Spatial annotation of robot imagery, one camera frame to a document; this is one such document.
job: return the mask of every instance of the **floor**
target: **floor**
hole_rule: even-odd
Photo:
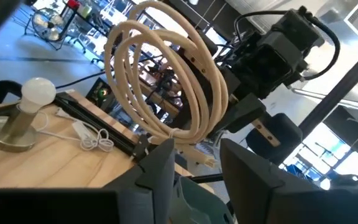
[[[27,12],[30,9],[22,6]],[[34,77],[44,77],[52,81],[56,86],[70,83],[87,75],[98,73],[100,68],[90,63],[93,54],[82,54],[79,45],[64,45],[56,51],[43,40],[33,35],[23,35],[24,28],[18,23],[28,21],[27,14],[22,11],[15,13],[16,19],[10,19],[0,28],[0,80],[14,80],[25,83]],[[97,78],[91,78],[76,85],[67,87],[74,88],[82,95],[87,94]],[[6,101],[14,101],[17,98],[8,96]],[[205,147],[199,147],[205,153],[219,152]],[[204,165],[188,163],[188,170],[194,175],[216,174],[220,168],[210,169]],[[227,202],[229,197],[223,182],[210,184],[216,194]]]

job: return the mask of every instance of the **desk fan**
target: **desk fan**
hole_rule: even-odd
[[[58,12],[43,8],[34,13],[32,26],[35,33],[43,40],[58,42],[63,39],[64,21]]]

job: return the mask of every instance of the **white cable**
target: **white cable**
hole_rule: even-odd
[[[44,112],[39,112],[39,113],[45,115],[45,125],[42,128],[37,129],[38,133],[47,134],[47,135],[54,136],[54,137],[60,138],[60,139],[79,141],[80,142],[80,147],[84,151],[90,151],[90,150],[92,150],[92,149],[94,149],[96,147],[100,148],[104,152],[111,152],[113,150],[114,142],[109,139],[109,133],[108,133],[108,131],[106,129],[100,129],[98,131],[94,126],[92,126],[92,125],[90,125],[90,124],[88,124],[88,123],[86,123],[84,121],[81,121],[79,119],[71,117],[69,114],[64,112],[61,108],[59,108],[57,113],[56,113],[56,116],[59,116],[59,117],[62,117],[62,118],[67,118],[67,119],[70,119],[70,120],[72,120],[74,122],[79,121],[79,122],[81,122],[85,126],[89,127],[90,129],[92,129],[94,132],[96,132],[98,134],[96,138],[83,138],[83,139],[63,136],[63,135],[60,135],[60,134],[51,133],[49,131],[44,131],[44,129],[49,125],[49,117]]]
[[[168,14],[184,28],[191,40],[170,30],[150,30],[147,26],[137,22],[137,13],[147,7],[153,7]],[[129,32],[132,29],[138,30],[140,34],[130,37]],[[157,1],[142,2],[132,8],[127,21],[119,23],[109,33],[108,41],[104,46],[105,62],[110,61],[110,52],[114,40],[121,32],[123,32],[123,41],[118,45],[114,54],[116,81],[112,78],[110,64],[105,64],[108,83],[118,102],[135,123],[152,135],[150,142],[153,144],[160,144],[168,139],[170,134],[175,139],[176,144],[200,142],[223,117],[227,109],[228,93],[226,82],[215,66],[209,50],[197,31],[179,12],[176,12],[168,5]],[[176,52],[164,44],[164,40],[180,45],[203,65],[203,74],[211,83],[213,93],[211,116],[206,97],[194,73]],[[137,68],[143,43],[148,43],[158,48],[178,76],[190,106],[191,126],[189,130],[176,129],[173,131],[172,128],[163,124],[144,102],[139,86],[139,71]],[[134,63],[131,65],[128,51],[133,44],[136,45],[136,48],[134,51]]]

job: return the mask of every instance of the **workbench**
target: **workbench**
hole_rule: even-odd
[[[128,139],[137,142],[138,136],[125,128],[78,92],[67,91],[79,104],[120,131]],[[41,111],[48,114],[49,124],[45,131],[77,138],[72,121],[54,116],[57,106],[48,105]],[[38,114],[33,127],[45,125],[45,116]],[[39,134],[35,146],[21,153],[0,151],[1,187],[103,187],[119,177],[134,165],[134,161],[118,148],[112,152],[100,149],[84,151],[78,141],[62,140],[53,136]],[[175,164],[181,175],[191,175]],[[213,192],[206,184],[205,189]]]

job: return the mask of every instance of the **metal lamp base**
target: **metal lamp base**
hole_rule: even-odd
[[[7,152],[24,152],[35,144],[36,130],[29,126],[22,136],[13,136],[2,131],[8,120],[7,116],[0,116],[0,150]]]

